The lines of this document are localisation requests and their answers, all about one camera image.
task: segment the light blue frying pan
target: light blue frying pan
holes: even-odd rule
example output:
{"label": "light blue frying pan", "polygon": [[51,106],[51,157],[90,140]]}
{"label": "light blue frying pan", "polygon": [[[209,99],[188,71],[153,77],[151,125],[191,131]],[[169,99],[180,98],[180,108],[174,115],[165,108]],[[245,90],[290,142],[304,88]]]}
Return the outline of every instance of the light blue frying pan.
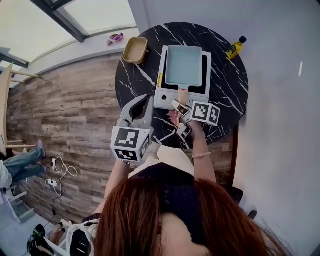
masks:
{"label": "light blue frying pan", "polygon": [[166,55],[165,83],[179,87],[178,101],[185,105],[189,86],[202,85],[202,48],[169,45]]}

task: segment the wooden chair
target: wooden chair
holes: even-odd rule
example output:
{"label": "wooden chair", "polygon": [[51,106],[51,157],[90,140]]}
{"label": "wooden chair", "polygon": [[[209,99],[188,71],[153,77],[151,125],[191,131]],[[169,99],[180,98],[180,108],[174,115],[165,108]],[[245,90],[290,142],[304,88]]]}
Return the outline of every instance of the wooden chair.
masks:
{"label": "wooden chair", "polygon": [[18,82],[16,80],[11,80],[11,73],[39,78],[38,75],[14,71],[12,70],[13,65],[14,64],[11,63],[10,66],[8,66],[0,75],[0,152],[4,156],[7,156],[7,149],[24,149],[36,147],[36,145],[14,145],[14,143],[21,143],[22,140],[7,141],[7,105],[10,82]]}

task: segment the black marble table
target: black marble table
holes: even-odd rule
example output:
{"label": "black marble table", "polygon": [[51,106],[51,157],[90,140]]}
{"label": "black marble table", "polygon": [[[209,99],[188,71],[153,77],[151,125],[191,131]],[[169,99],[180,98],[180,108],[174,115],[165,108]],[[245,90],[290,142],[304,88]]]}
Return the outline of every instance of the black marble table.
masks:
{"label": "black marble table", "polygon": [[[143,63],[134,65],[121,59],[117,67],[115,89],[121,109],[137,96],[155,94],[163,46],[197,46],[211,53],[209,102],[221,109],[218,126],[205,124],[203,127],[207,143],[212,144],[231,132],[246,111],[249,85],[240,56],[232,60],[226,57],[230,43],[206,27],[184,22],[155,26],[140,37],[148,40]],[[179,139],[177,128],[170,122],[167,113],[165,109],[154,109],[153,140],[172,148],[192,148],[191,143],[183,143]]]}

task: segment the jeans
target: jeans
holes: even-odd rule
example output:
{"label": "jeans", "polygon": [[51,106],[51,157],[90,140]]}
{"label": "jeans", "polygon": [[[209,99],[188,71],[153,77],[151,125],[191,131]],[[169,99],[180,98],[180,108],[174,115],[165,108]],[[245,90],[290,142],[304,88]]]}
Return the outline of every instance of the jeans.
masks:
{"label": "jeans", "polygon": [[41,165],[31,165],[35,163],[38,158],[42,157],[42,149],[36,147],[30,152],[22,153],[3,161],[3,165],[11,174],[12,182],[19,182],[44,172]]}

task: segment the person's arm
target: person's arm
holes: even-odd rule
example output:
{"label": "person's arm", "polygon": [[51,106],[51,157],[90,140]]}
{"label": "person's arm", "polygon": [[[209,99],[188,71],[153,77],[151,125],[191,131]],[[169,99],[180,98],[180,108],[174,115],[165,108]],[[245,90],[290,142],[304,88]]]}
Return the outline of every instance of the person's arm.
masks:
{"label": "person's arm", "polygon": [[41,245],[39,245],[37,248],[38,248],[41,252],[44,252],[44,253],[46,253],[46,254],[48,254],[48,255],[54,255],[53,253],[51,253],[49,250],[47,250],[46,248],[42,247]]}
{"label": "person's arm", "polygon": [[[191,121],[189,126],[192,129],[193,137],[193,155],[199,155],[209,152],[206,136],[201,127],[201,124],[197,121]],[[211,162],[210,155],[204,155],[200,157],[195,157],[194,161],[194,177],[203,180],[209,180],[211,182],[216,181],[216,175],[214,166]]]}
{"label": "person's arm", "polygon": [[118,186],[118,184],[123,180],[123,179],[128,179],[130,172],[130,164],[121,162],[120,160],[117,160],[114,164],[114,167],[112,169],[110,178],[106,184],[106,188],[104,191],[104,200],[103,202],[99,205],[99,207],[94,211],[94,214],[97,213],[102,213],[106,200],[108,198],[108,195],[111,193],[111,191]]}

